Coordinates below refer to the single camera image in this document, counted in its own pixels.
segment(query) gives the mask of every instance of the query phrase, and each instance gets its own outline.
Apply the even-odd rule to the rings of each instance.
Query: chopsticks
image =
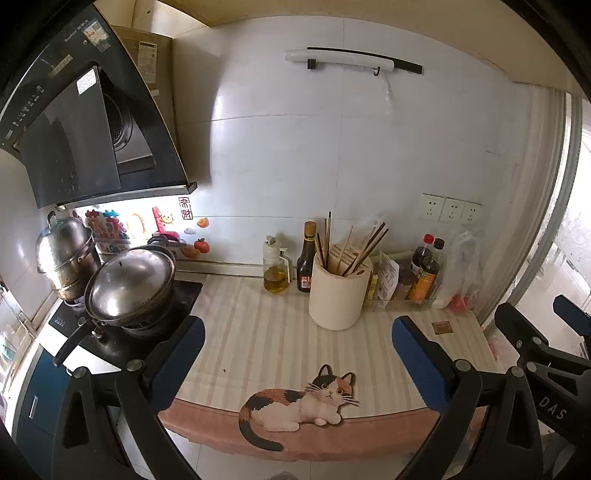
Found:
[[[316,251],[318,252],[318,255],[320,257],[320,259],[319,259],[320,264],[329,273],[331,273],[329,271],[331,222],[332,222],[332,212],[329,212],[328,218],[324,219],[324,244],[320,241],[320,234],[318,232],[316,232],[316,237],[314,237]],[[347,277],[347,276],[353,274],[355,272],[355,270],[357,270],[357,268],[361,265],[361,263],[363,263],[365,261],[365,259],[371,254],[371,252],[374,250],[374,248],[377,247],[378,243],[380,243],[382,241],[382,238],[384,238],[386,233],[389,232],[388,228],[386,228],[386,230],[384,230],[382,232],[382,230],[384,229],[385,226],[386,226],[386,223],[382,222],[378,228],[374,227],[371,230],[369,239],[365,243],[364,249],[359,253],[359,255],[357,255],[357,258],[355,258],[349,264],[349,266],[347,268],[345,268],[345,271],[342,274],[340,274],[341,277]],[[352,233],[353,233],[353,226],[351,226],[351,228],[349,229],[349,233],[347,235],[345,243],[343,244],[343,246],[340,250],[340,254],[337,257],[336,271],[333,273],[334,275],[339,275],[340,263],[343,259],[343,255],[345,254],[345,250],[347,250],[347,247],[349,245],[349,240],[351,239]]]
[[[329,217],[328,220],[326,221],[326,243],[324,244],[324,268],[326,270],[329,269],[329,256],[330,256],[330,221],[331,221],[331,215],[332,213],[329,212]]]
[[[365,249],[357,256],[355,261],[353,263],[351,263],[351,265],[349,265],[347,267],[347,269],[345,269],[345,271],[343,272],[343,275],[342,275],[343,277],[347,277],[348,275],[351,275],[352,273],[354,273],[355,270],[357,269],[357,267],[360,266],[361,263],[363,263],[365,261],[365,259],[374,250],[374,248],[377,246],[377,244],[382,241],[382,238],[384,238],[386,233],[388,233],[388,231],[389,231],[389,228],[386,228],[386,230],[384,230],[384,233],[382,233],[382,235],[380,235],[378,237],[378,234],[380,233],[382,228],[384,228],[384,225],[386,225],[386,224],[382,223],[382,225],[380,225],[380,227],[372,235],[372,238],[369,239],[369,242],[367,243],[367,246],[365,247]]]
[[[320,243],[320,234],[318,232],[316,232],[316,236],[314,237],[314,244],[320,257],[320,264],[324,267],[324,255],[322,254],[322,244]]]

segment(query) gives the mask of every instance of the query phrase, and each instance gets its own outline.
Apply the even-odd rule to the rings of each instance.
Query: blue cabinet door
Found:
[[[64,366],[54,367],[52,360],[43,350],[22,402],[21,418],[53,437],[70,376]]]
[[[51,480],[53,436],[21,417],[15,443],[41,480]]]

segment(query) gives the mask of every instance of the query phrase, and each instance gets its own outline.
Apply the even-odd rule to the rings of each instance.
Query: small brown sticker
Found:
[[[446,320],[445,322],[433,322],[433,331],[435,335],[441,335],[442,333],[453,333],[451,324]]]

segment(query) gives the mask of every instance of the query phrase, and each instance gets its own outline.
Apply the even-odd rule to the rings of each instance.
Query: cartoon cat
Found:
[[[300,423],[314,422],[318,426],[340,423],[339,407],[346,403],[359,405],[353,398],[355,374],[334,375],[330,365],[322,365],[318,376],[305,391],[269,388],[255,393],[240,409],[238,426],[244,438],[255,447],[280,452],[279,442],[259,437],[251,421],[268,432],[295,432]]]

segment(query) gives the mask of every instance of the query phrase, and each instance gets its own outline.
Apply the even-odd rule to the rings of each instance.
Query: gas stove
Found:
[[[124,368],[129,360],[145,359],[156,345],[168,340],[190,314],[202,287],[202,283],[174,280],[174,304],[164,321],[159,322],[160,330],[156,335],[130,335],[121,327],[104,325],[101,326],[103,335],[100,339],[89,335],[80,342],[80,346],[119,368]],[[84,309],[62,303],[49,320],[49,325],[69,337],[77,329],[81,317],[90,316]]]

